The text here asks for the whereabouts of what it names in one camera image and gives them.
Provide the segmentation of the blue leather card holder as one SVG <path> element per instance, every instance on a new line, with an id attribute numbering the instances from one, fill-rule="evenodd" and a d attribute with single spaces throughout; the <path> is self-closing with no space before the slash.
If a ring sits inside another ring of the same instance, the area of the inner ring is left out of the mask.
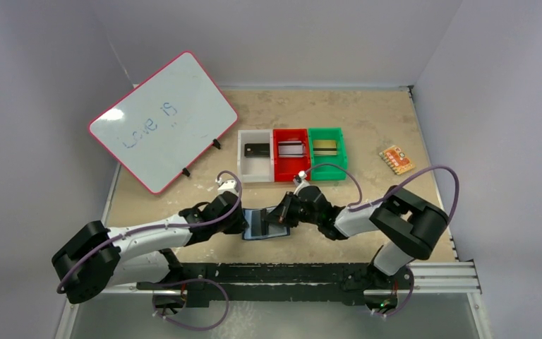
<path id="1" fill-rule="evenodd" d="M 243 210 L 243 216 L 248 223 L 247 228 L 242 232 L 242 240 L 257 241 L 273 239 L 278 237 L 288 237 L 290 230 L 288 227 L 277 223 L 268 222 L 265 218 L 275 207 L 267 208 L 247 208 Z"/>

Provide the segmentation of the red plastic bin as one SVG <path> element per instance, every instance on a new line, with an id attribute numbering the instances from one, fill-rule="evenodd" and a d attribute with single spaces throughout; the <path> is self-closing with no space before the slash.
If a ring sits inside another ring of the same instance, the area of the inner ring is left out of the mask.
<path id="1" fill-rule="evenodd" d="M 291 182 L 296 174 L 311 166 L 308 131 L 306 129 L 273 129 L 275 151 L 275 182 Z M 305 147 L 303 157 L 278 157 L 277 144 L 280 142 L 302 142 Z"/>

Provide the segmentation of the white plastic bin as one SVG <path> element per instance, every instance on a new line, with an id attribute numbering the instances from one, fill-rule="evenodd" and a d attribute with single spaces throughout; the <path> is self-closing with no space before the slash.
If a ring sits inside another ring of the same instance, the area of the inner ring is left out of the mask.
<path id="1" fill-rule="evenodd" d="M 263 183 L 275 180 L 275 151 L 272 129 L 239 130 L 237 136 L 238 176 L 243 183 Z M 263 144 L 267 155 L 247 156 L 253 144 Z"/>

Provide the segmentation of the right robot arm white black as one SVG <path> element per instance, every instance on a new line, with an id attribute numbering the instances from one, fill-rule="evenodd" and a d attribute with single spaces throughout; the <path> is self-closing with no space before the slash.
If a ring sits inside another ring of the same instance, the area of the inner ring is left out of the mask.
<path id="1" fill-rule="evenodd" d="M 389 241 L 373 257 L 368 278 L 376 287 L 385 287 L 400 268 L 430 258 L 450 218 L 439 207 L 395 186 L 379 204 L 356 211 L 331 204 L 317 186 L 305 186 L 286 193 L 265 220 L 287 227 L 301 222 L 316 225 L 331 240 L 382 232 Z"/>

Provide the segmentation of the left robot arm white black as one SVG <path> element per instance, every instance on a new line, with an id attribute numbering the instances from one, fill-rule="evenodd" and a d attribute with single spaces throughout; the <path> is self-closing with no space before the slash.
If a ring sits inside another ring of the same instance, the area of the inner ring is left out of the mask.
<path id="1" fill-rule="evenodd" d="M 80 304 L 126 283 L 175 288 L 182 270 L 173 264 L 171 249 L 206 242 L 217 233 L 239 234 L 246 226 L 236 189 L 220 189 L 209 203 L 142 225 L 107 228 L 99 220 L 89 222 L 52 257 L 60 279 L 56 291 Z"/>

